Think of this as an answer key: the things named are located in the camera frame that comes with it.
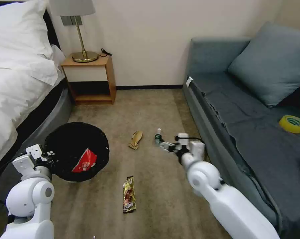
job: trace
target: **blue pillow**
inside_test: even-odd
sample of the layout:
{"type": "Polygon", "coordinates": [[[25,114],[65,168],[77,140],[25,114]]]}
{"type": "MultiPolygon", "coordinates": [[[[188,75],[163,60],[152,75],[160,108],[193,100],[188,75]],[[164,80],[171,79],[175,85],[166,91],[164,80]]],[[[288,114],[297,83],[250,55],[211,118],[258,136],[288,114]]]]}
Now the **blue pillow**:
{"type": "Polygon", "coordinates": [[[300,30],[265,23],[228,71],[276,106],[300,87],[300,30]]]}

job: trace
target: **power cord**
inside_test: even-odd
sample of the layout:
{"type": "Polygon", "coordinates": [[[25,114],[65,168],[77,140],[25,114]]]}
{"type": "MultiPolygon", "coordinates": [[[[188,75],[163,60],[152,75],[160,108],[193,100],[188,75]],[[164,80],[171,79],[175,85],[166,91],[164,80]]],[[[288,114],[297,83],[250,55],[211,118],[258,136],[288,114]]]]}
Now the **power cord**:
{"type": "Polygon", "coordinates": [[[101,52],[104,53],[105,55],[102,56],[102,55],[99,55],[99,54],[98,54],[98,56],[100,56],[100,57],[106,57],[106,56],[108,56],[108,55],[109,55],[109,56],[112,56],[111,53],[107,52],[107,51],[106,51],[105,49],[103,49],[103,48],[101,48],[101,52]]]}
{"type": "Polygon", "coordinates": [[[196,138],[196,137],[186,137],[186,138],[184,138],[184,137],[175,136],[174,139],[175,139],[175,141],[179,141],[179,139],[196,139],[198,141],[201,141],[203,144],[205,144],[202,139],[196,138]]]}

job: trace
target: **black trash bin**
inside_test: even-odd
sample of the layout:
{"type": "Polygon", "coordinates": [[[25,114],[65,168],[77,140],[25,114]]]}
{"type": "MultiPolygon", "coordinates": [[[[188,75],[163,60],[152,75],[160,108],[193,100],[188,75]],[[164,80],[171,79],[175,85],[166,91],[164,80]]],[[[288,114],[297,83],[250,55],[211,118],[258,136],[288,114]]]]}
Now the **black trash bin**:
{"type": "Polygon", "coordinates": [[[51,173],[70,182],[93,178],[109,161],[109,143],[104,132],[82,122],[58,127],[45,139],[44,151],[54,153],[51,173]],[[87,171],[72,172],[87,148],[97,156],[95,165],[87,171]]]}

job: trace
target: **white bedsheet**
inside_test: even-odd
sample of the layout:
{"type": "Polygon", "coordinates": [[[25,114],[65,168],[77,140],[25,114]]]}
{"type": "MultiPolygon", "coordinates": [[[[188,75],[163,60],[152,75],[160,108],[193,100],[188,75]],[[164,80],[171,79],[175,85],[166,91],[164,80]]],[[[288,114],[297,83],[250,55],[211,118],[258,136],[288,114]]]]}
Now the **white bedsheet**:
{"type": "Polygon", "coordinates": [[[16,128],[64,78],[58,68],[64,55],[52,48],[51,60],[14,50],[0,52],[0,160],[15,143],[16,128]]]}

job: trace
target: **floor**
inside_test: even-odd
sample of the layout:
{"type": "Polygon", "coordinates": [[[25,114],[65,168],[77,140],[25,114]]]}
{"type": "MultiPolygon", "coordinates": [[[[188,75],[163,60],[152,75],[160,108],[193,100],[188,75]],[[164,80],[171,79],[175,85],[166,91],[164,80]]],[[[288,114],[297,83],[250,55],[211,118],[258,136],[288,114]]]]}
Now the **floor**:
{"type": "MultiPolygon", "coordinates": [[[[69,121],[101,128],[110,160],[89,181],[53,178],[55,238],[230,238],[205,199],[192,193],[176,156],[154,145],[159,127],[171,142],[179,132],[199,136],[182,90],[121,90],[114,105],[76,106],[69,121]],[[133,150],[128,142],[136,130],[144,134],[133,150]],[[122,184],[130,175],[135,177],[137,209],[123,214],[122,184]]],[[[4,222],[3,210],[0,233],[4,222]]]]}

